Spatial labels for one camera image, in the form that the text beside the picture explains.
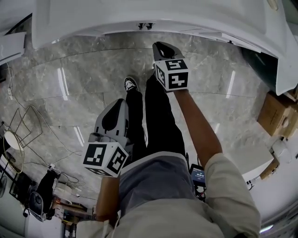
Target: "small display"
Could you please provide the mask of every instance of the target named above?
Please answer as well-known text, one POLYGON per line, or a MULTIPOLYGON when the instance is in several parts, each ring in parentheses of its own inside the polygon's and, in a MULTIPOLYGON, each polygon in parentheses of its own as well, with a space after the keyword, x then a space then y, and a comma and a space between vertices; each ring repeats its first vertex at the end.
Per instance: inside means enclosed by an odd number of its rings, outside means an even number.
POLYGON ((191 165, 190 168, 191 178, 195 185, 205 187, 205 172, 201 166, 191 165))

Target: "forearm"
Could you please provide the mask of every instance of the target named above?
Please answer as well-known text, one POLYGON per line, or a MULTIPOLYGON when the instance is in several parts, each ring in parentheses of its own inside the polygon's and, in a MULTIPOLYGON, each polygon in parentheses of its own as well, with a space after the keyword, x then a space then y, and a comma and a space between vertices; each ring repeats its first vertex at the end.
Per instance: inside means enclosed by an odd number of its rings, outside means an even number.
POLYGON ((119 205, 119 181, 120 178, 102 178, 101 190, 96 204, 98 221, 110 220, 111 225, 115 224, 119 205))
POLYGON ((220 142, 189 92, 177 90, 174 94, 184 115, 197 155, 202 166, 205 167, 213 155, 223 152, 220 142))

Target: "beige shirt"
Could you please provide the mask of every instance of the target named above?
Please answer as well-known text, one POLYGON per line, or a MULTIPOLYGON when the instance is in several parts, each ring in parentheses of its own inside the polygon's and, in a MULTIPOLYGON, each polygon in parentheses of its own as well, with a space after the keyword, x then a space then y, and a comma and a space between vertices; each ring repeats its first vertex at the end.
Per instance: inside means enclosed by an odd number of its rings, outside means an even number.
POLYGON ((147 202, 121 218, 115 230, 108 222, 80 222, 77 237, 258 237, 260 214, 235 165, 217 154, 208 161, 205 178, 206 204, 190 199, 147 202))

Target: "black and white shoe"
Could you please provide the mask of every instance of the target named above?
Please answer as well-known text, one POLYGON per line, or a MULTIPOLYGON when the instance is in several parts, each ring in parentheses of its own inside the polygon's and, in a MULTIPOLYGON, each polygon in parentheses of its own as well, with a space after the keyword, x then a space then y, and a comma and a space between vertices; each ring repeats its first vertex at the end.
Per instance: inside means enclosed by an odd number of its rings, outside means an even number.
POLYGON ((138 85, 136 84, 135 79, 131 76, 128 76, 125 78, 124 87, 127 92, 131 89, 135 89, 135 90, 139 91, 139 88, 138 88, 138 85))

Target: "white cube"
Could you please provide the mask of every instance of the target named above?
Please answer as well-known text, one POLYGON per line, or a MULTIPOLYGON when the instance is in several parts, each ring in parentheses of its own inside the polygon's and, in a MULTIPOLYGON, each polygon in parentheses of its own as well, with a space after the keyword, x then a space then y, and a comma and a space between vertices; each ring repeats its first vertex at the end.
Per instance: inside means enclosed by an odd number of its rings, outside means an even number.
POLYGON ((96 175, 118 177, 128 154, 118 142, 88 142, 81 157, 84 167, 96 175))
POLYGON ((156 78, 166 91, 186 89, 190 78, 188 59, 155 61, 156 78))

